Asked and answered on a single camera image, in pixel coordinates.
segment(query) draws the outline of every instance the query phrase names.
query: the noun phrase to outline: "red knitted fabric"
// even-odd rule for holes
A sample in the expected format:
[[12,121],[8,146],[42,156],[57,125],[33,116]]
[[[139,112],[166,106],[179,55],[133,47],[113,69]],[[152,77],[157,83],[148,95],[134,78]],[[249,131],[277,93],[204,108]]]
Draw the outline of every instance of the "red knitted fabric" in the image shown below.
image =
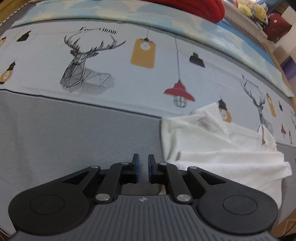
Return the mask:
[[284,20],[278,13],[268,14],[267,18],[268,26],[264,28],[263,31],[267,34],[267,39],[269,41],[280,39],[292,28],[292,25]]
[[148,2],[180,9],[192,13],[213,23],[224,18],[225,9],[222,0],[146,0]]

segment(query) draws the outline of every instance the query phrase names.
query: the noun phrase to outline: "bed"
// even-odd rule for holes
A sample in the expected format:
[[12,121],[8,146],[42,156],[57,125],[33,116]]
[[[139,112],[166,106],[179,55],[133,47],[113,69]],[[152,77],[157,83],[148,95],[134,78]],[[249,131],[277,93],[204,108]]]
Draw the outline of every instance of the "bed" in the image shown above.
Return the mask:
[[[140,185],[123,193],[157,194],[147,158],[163,161],[161,118],[213,102],[225,121],[264,124],[296,169],[287,80],[272,55],[227,27],[143,1],[48,0],[20,8],[0,31],[0,228],[8,234],[6,210],[19,192],[133,153]],[[296,208],[295,181],[282,182],[278,223]]]

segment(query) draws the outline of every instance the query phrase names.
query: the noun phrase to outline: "round black disc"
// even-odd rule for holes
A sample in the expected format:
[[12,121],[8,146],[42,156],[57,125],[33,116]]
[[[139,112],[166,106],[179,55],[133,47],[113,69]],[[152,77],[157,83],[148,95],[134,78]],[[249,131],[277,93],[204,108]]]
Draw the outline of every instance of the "round black disc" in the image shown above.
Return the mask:
[[89,201],[82,190],[68,183],[24,191],[8,208],[15,228],[35,235],[68,231],[83,222],[89,210]]
[[236,235],[270,230],[277,217],[270,196],[238,183],[212,186],[199,200],[197,211],[214,228]]

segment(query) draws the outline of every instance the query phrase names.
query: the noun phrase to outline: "white cloth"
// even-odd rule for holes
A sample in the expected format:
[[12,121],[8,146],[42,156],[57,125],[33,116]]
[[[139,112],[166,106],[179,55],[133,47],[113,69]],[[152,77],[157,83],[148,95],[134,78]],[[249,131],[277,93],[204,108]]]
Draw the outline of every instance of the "white cloth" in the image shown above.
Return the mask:
[[189,116],[163,119],[161,139],[166,162],[181,170],[197,166],[260,190],[280,208],[281,180],[292,171],[264,125],[255,132],[224,122],[213,103]]

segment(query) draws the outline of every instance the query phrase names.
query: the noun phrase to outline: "deer head print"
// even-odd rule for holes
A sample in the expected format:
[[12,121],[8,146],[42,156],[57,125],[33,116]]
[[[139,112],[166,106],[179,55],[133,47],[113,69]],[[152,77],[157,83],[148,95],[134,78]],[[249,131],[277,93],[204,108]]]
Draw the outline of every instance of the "deer head print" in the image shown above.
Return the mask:
[[261,124],[265,125],[266,128],[270,131],[270,133],[273,134],[274,129],[272,127],[272,124],[270,122],[268,122],[263,117],[263,114],[262,114],[263,105],[265,104],[265,96],[259,90],[259,87],[257,85],[255,85],[251,81],[245,79],[244,76],[242,76],[242,78],[245,81],[245,84],[243,85],[241,83],[241,86],[242,86],[243,90],[247,93],[247,95],[253,100],[253,104],[257,107]]
[[117,44],[117,41],[111,35],[113,40],[112,44],[104,47],[104,42],[102,41],[99,47],[94,47],[87,52],[82,52],[80,51],[80,46],[78,45],[80,38],[74,42],[72,41],[72,37],[74,35],[68,39],[67,36],[64,38],[64,42],[68,47],[71,48],[70,53],[74,56],[74,58],[66,68],[60,84],[65,90],[69,92],[78,91],[80,93],[102,94],[107,89],[114,86],[115,80],[113,76],[108,73],[98,73],[86,68],[85,61],[87,58],[98,55],[100,51],[111,50],[120,47],[125,43],[125,41]]

